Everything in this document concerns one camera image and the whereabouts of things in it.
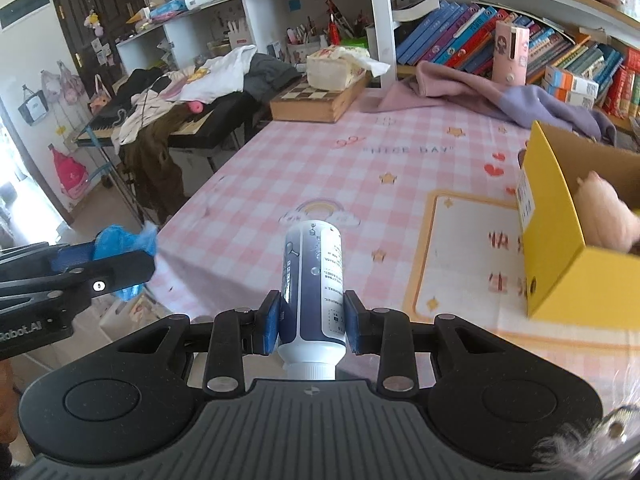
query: open yellow box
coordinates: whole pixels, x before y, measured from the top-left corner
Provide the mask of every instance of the open yellow box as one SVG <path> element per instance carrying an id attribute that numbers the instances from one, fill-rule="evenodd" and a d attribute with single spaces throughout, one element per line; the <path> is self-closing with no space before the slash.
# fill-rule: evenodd
<path id="1" fill-rule="evenodd" d="M 534 319 L 640 330 L 640 257 L 586 246 L 571 195 L 596 171 L 640 208 L 640 155 L 535 122 L 518 183 Z"/>

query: white bottle cap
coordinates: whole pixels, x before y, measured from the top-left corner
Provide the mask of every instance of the white bottle cap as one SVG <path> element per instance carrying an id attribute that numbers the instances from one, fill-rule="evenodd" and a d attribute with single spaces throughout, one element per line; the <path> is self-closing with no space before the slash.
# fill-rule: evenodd
<path id="1" fill-rule="evenodd" d="M 291 363 L 284 369 L 290 381 L 335 381 L 335 365 L 327 363 Z"/>

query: orange border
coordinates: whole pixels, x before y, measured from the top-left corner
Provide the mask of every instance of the orange border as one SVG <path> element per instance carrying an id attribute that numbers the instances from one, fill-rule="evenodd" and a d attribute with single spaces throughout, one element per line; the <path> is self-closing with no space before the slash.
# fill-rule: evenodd
<path id="1" fill-rule="evenodd" d="M 431 232 L 433 231 L 433 219 L 436 213 L 436 202 L 439 197 L 461 198 L 463 200 L 471 200 L 476 203 L 496 205 L 498 207 L 505 207 L 508 209 L 517 209 L 518 207 L 515 200 L 513 202 L 508 202 L 506 200 L 497 200 L 489 197 L 482 197 L 470 193 L 460 193 L 447 189 L 435 189 L 428 193 L 424 206 L 424 215 L 422 216 L 420 235 L 418 236 L 418 245 L 415 250 L 414 262 L 411 268 L 411 274 L 409 275 L 409 282 L 404 293 L 404 300 L 402 301 L 402 311 L 409 316 L 411 321 L 417 321 L 421 323 L 433 322 L 433 317 L 418 314 L 418 312 L 416 311 L 416 306 L 418 302 L 418 295 L 420 294 L 420 284 L 422 283 L 422 278 L 424 277 L 424 269 L 427 265 Z M 547 350 L 566 350 L 567 348 L 580 348 L 582 350 L 589 349 L 592 351 L 598 351 L 599 354 L 602 354 L 603 351 L 617 352 L 622 350 L 625 352 L 629 352 L 640 350 L 640 346 L 617 345 L 598 342 L 587 343 L 585 341 L 548 338 L 544 336 L 526 335 L 515 332 L 507 332 L 503 330 L 495 330 L 494 333 L 495 335 L 503 337 L 508 341 L 520 346 L 536 343 L 539 345 L 544 345 L 545 349 Z"/>

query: white cylindrical bottle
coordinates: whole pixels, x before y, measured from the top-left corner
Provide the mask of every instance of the white cylindrical bottle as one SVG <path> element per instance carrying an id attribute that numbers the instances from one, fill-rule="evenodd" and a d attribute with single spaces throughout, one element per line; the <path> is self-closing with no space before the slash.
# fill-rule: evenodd
<path id="1" fill-rule="evenodd" d="M 334 380 L 346 352 L 338 229 L 308 220 L 287 232 L 278 353 L 291 380 Z"/>

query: dark sign on wall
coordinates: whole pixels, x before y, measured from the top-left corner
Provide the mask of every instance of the dark sign on wall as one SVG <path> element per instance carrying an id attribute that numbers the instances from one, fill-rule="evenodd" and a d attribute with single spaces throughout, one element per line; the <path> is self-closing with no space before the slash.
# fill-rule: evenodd
<path id="1" fill-rule="evenodd" d="M 7 28 L 20 18 L 48 3 L 49 0 L 14 0 L 0 9 L 0 27 Z"/>

